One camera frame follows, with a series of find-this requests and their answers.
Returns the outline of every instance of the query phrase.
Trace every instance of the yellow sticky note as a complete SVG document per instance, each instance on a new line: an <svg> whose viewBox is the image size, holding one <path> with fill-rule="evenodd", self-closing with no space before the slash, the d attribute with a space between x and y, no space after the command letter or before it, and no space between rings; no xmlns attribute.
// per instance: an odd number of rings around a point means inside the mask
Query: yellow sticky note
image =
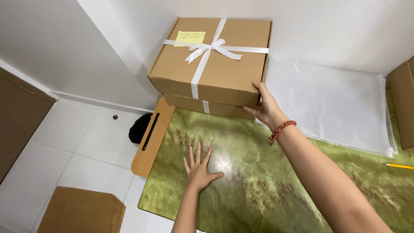
<svg viewBox="0 0 414 233"><path fill-rule="evenodd" d="M205 34L206 34L206 32L182 32L182 31L178 31L176 41L202 44Z"/></svg>

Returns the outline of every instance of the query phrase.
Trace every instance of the white ribbon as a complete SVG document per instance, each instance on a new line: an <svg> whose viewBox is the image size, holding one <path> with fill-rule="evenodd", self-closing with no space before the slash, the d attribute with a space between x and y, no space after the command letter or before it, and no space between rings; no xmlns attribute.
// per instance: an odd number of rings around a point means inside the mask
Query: white ribbon
<svg viewBox="0 0 414 233"><path fill-rule="evenodd" d="M223 39L218 39L218 38L221 34L221 31L223 30L225 23L226 23L226 19L220 20L211 44L196 44L196 43L188 43L188 42L173 41L173 40L164 41L164 44L186 46L188 47L189 51L195 50L185 59L185 61L188 61L188 63L192 62L194 59L196 59L197 57L199 57L201 54L205 52L204 55L201 57L197 70L195 71L193 79L191 80L191 92L193 94L193 99L198 99L198 81L200 80L204 67L207 64L207 60L210 56L210 51L212 49L234 60L240 60L243 55L234 54L229 51L249 52L249 53L269 53L268 48L222 46L222 44L224 44L226 41Z"/></svg>
<svg viewBox="0 0 414 233"><path fill-rule="evenodd" d="M208 107L208 102L203 100L203 108L204 108L204 113L208 113L210 114L210 108Z"/></svg>

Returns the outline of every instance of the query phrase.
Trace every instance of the clear plastic bag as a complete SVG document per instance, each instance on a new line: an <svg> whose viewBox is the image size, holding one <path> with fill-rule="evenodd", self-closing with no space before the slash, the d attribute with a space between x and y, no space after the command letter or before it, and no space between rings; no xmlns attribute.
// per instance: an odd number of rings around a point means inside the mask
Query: clear plastic bag
<svg viewBox="0 0 414 233"><path fill-rule="evenodd" d="M381 74L273 58L265 84L305 136L392 157Z"/></svg>

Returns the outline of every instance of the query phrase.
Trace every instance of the hand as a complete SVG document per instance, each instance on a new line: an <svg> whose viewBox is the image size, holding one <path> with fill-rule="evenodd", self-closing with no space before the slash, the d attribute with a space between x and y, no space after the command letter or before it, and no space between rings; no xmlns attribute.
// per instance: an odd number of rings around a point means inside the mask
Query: hand
<svg viewBox="0 0 414 233"><path fill-rule="evenodd" d="M259 121L266 124L270 130L275 130L283 122L289 120L286 115L280 110L279 106L276 103L276 100L267 90L264 83L254 82L253 85L257 88L262 96L262 101L260 101L256 109L249 107L243 107L246 111L253 114Z"/></svg>
<svg viewBox="0 0 414 233"><path fill-rule="evenodd" d="M207 151L206 158L201 163L201 144L197 144L197 155L194 161L193 148L190 146L190 167L188 167L187 159L184 159L184 167L188 175L188 188L194 188L197 192L206 187L211 181L224 176L224 173L217 172L214 174L207 173L207 164L210 160L211 146Z"/></svg>

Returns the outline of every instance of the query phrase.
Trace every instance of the green desk mat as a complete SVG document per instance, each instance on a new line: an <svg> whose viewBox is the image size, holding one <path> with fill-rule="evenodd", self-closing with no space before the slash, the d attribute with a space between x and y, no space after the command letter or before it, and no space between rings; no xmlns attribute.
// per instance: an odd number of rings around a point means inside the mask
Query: green desk mat
<svg viewBox="0 0 414 233"><path fill-rule="evenodd" d="M395 233L414 232L414 170L383 165L414 165L413 154L401 149L389 90L387 102L399 151L394 159L311 142L345 171ZM188 147L201 141L202 155L213 147L208 171L225 175L201 191L197 229L206 233L332 232L279 145L267 144L270 134L252 121L177 108L138 208L175 219L187 182L183 156L189 161Z"/></svg>

